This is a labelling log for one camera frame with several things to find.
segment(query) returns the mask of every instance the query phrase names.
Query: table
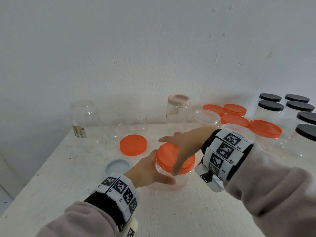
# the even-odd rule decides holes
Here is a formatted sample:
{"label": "table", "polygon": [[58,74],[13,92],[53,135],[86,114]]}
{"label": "table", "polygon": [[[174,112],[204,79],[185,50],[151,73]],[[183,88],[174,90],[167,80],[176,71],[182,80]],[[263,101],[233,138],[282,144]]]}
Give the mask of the table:
{"label": "table", "polygon": [[[127,157],[119,151],[120,140],[104,140],[101,148],[79,148],[71,130],[36,175],[0,217],[1,236],[34,237],[46,223],[60,216],[73,202],[83,201],[102,181],[108,160],[124,157],[133,164],[147,156],[166,135],[165,124],[149,124],[144,134],[147,151]],[[196,155],[197,162],[203,154]],[[159,191],[153,186],[139,189],[141,202],[134,217],[136,236],[263,236],[251,215],[225,191],[212,192],[194,171],[190,183],[178,192]]]}

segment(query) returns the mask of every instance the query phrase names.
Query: orange lid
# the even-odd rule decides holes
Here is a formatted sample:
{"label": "orange lid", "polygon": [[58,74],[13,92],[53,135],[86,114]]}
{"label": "orange lid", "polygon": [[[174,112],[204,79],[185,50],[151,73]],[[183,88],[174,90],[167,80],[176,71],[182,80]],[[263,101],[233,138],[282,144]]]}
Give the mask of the orange lid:
{"label": "orange lid", "polygon": [[221,118],[222,124],[236,124],[241,125],[243,127],[249,126],[249,121],[246,118],[243,118],[242,116],[235,116],[235,115],[223,115]]}
{"label": "orange lid", "polygon": [[263,120],[252,120],[249,122],[249,130],[256,135],[277,139],[282,134],[282,129],[275,124]]}
{"label": "orange lid", "polygon": [[147,149],[147,140],[141,135],[128,135],[121,139],[119,148],[125,155],[140,155]]}
{"label": "orange lid", "polygon": [[246,115],[247,109],[242,107],[241,105],[235,104],[225,104],[224,110],[227,114],[236,115],[236,116],[244,116]]}
{"label": "orange lid", "polygon": [[204,105],[203,110],[214,111],[215,113],[219,114],[219,116],[225,115],[225,110],[223,107],[219,105]]}
{"label": "orange lid", "polygon": [[[179,148],[170,143],[163,144],[157,151],[157,162],[161,169],[167,171],[168,173],[172,172],[172,166],[177,160]],[[179,174],[186,174],[190,172],[195,164],[195,155],[187,159]]]}

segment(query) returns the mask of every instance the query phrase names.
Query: black jar lid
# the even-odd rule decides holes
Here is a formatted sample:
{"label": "black jar lid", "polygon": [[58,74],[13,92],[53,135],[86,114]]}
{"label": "black jar lid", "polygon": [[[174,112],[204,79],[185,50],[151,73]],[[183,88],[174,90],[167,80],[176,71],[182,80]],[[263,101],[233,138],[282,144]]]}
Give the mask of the black jar lid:
{"label": "black jar lid", "polygon": [[269,111],[282,111],[284,109],[282,104],[269,100],[259,101],[258,106]]}
{"label": "black jar lid", "polygon": [[310,99],[305,96],[299,96],[299,95],[293,95],[293,94],[287,94],[285,95],[284,98],[287,100],[295,100],[295,101],[300,101],[304,103],[308,103],[310,101]]}
{"label": "black jar lid", "polygon": [[313,111],[315,109],[315,107],[311,104],[294,100],[289,100],[286,103],[286,106],[298,111]]}
{"label": "black jar lid", "polygon": [[301,111],[301,112],[298,112],[296,117],[300,119],[301,121],[316,125],[316,113]]}
{"label": "black jar lid", "polygon": [[268,94],[268,93],[261,93],[259,95],[259,98],[263,99],[263,100],[274,101],[274,102],[279,102],[279,101],[282,100],[281,96],[277,96],[277,95],[274,95],[274,94]]}
{"label": "black jar lid", "polygon": [[299,135],[301,135],[301,136],[303,136],[311,141],[316,141],[316,126],[314,126],[314,125],[299,124],[299,125],[297,125],[295,131]]}

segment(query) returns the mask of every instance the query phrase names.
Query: floor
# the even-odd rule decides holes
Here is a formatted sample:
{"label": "floor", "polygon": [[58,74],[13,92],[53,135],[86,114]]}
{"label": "floor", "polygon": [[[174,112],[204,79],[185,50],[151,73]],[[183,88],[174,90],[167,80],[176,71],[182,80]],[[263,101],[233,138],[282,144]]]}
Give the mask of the floor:
{"label": "floor", "polygon": [[10,206],[12,202],[13,202],[12,198],[0,186],[0,216]]}

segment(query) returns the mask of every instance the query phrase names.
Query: beige jar lid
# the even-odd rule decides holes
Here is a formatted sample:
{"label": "beige jar lid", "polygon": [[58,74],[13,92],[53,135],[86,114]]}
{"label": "beige jar lid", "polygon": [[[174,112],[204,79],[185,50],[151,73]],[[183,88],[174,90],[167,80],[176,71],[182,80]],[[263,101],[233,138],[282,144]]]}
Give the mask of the beige jar lid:
{"label": "beige jar lid", "polygon": [[190,98],[185,95],[171,95],[168,97],[168,103],[175,107],[186,107],[190,105]]}

